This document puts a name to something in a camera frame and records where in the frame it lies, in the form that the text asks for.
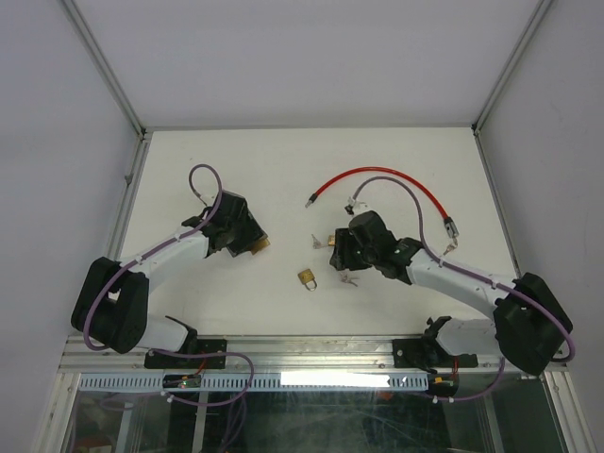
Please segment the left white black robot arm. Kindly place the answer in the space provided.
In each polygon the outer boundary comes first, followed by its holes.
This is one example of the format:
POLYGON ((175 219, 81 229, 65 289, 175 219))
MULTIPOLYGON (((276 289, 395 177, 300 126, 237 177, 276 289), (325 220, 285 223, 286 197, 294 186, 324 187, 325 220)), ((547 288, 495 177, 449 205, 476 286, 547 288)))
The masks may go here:
POLYGON ((93 350, 164 350, 173 364, 190 365, 198 352, 196 329, 170 316, 150 314, 150 294, 223 249, 235 258, 254 253, 267 241, 246 199, 224 191, 212 206, 183 221, 172 236, 150 249, 122 261, 95 260, 75 302, 71 325, 99 343, 87 343, 93 350))

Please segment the silver key bunch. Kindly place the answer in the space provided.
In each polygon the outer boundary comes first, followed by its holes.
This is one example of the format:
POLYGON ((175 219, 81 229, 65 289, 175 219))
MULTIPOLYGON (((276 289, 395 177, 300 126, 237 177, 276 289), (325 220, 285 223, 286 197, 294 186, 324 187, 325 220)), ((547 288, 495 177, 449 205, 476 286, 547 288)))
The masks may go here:
POLYGON ((348 273, 340 273, 340 281, 344 284, 350 284, 354 287, 358 287, 359 278, 356 276, 351 276, 348 273))
POLYGON ((456 250, 459 246, 459 241, 457 238, 452 238, 449 245, 446 247, 444 254, 447 255, 451 252, 453 252, 454 250, 456 250))

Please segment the large brass padlock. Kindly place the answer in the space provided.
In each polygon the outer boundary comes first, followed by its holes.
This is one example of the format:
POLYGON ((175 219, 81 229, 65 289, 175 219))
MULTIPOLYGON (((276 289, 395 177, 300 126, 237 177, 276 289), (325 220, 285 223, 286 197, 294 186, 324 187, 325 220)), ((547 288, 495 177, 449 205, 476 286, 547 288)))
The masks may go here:
POLYGON ((258 254, 260 251, 264 250, 270 245, 270 241, 268 238, 263 238, 252 244, 250 248, 250 253, 252 255, 258 254))

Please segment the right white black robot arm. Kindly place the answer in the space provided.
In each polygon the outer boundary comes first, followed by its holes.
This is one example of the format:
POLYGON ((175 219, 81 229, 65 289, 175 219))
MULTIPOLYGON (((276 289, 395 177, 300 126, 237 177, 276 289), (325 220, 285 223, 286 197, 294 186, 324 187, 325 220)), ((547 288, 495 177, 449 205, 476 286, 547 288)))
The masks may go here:
POLYGON ((373 210, 336 229, 330 265, 338 271, 375 268, 388 279, 428 288, 476 310, 476 319, 440 316, 422 335, 433 365, 454 356, 499 356, 519 370, 541 375, 570 345, 572 322, 545 281, 466 269, 436 256, 413 238, 397 239, 373 210))

